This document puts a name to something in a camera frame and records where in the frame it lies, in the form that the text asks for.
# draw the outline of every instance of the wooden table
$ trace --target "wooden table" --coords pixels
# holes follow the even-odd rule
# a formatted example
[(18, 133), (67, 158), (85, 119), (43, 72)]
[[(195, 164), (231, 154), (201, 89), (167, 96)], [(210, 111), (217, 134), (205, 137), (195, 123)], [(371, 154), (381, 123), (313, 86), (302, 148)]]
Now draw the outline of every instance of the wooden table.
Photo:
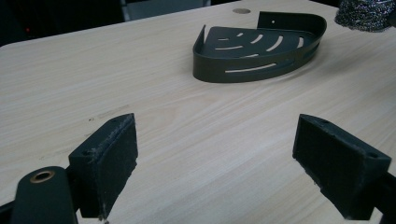
[[(192, 45), (203, 25), (255, 28), (260, 11), (325, 18), (317, 56), (263, 81), (195, 79)], [(108, 119), (135, 113), (138, 165), (110, 223), (355, 223), (291, 157), (297, 120), (330, 120), (396, 158), (396, 29), (350, 31), (335, 12), (306, 0), (249, 0), (1, 48), (0, 204), (24, 175), (68, 166)]]

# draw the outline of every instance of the screw hole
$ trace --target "screw hole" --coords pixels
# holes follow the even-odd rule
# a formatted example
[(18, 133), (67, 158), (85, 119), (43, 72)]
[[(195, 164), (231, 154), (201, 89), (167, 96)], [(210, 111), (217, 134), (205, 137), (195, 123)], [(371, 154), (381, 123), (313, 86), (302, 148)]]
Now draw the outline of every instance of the screw hole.
[(53, 171), (42, 171), (38, 174), (33, 175), (32, 178), (30, 178), (30, 182), (32, 182), (34, 184), (39, 184), (39, 183), (42, 183), (44, 181), (51, 179), (54, 175), (55, 175), (55, 172), (53, 172)]

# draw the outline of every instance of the black object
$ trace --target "black object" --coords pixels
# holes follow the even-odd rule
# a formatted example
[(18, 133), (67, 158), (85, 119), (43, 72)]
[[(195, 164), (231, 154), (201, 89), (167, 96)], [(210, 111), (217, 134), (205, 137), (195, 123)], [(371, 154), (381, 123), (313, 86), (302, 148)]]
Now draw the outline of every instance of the black object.
[(317, 15), (260, 12), (257, 30), (205, 27), (193, 47), (193, 75), (235, 83), (277, 77), (313, 58), (326, 21)]
[(45, 167), (26, 175), (15, 201), (0, 207), (0, 223), (77, 223), (107, 218), (136, 167), (134, 114), (106, 122), (70, 156), (70, 166)]
[(368, 220), (377, 207), (396, 222), (396, 178), (391, 158), (325, 119), (301, 115), (295, 158), (347, 219)]

